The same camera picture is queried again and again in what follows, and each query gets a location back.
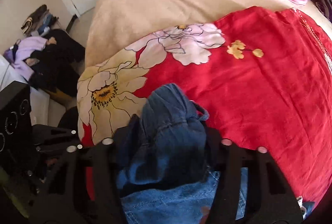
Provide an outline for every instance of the blue denim jeans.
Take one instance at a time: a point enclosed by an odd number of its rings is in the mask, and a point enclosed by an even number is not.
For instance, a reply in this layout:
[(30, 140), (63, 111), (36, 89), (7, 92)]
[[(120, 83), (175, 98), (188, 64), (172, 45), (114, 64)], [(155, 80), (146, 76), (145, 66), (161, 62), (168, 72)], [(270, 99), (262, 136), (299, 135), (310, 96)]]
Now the blue denim jeans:
[[(168, 84), (147, 99), (139, 122), (131, 122), (127, 133), (116, 132), (123, 167), (117, 187), (129, 223), (200, 222), (220, 176), (207, 162), (201, 121), (208, 117), (177, 85)], [(242, 169), (237, 219), (243, 217), (246, 196), (247, 169)]]
[(53, 15), (52, 14), (48, 14), (43, 21), (43, 24), (38, 28), (38, 33), (39, 35), (41, 35), (44, 32), (44, 29), (49, 25), (49, 23), (51, 22)]

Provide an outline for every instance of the bed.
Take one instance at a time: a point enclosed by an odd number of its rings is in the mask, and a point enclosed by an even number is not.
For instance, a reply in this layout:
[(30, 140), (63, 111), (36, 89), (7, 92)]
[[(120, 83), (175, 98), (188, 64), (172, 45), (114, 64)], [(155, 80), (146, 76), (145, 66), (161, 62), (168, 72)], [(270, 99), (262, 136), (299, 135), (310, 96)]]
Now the bed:
[[(204, 33), (217, 42), (186, 50), (182, 39)], [(331, 39), (310, 0), (98, 0), (78, 83), (82, 143), (111, 137), (175, 82), (224, 138), (267, 147), (295, 195), (317, 204), (332, 183)]]

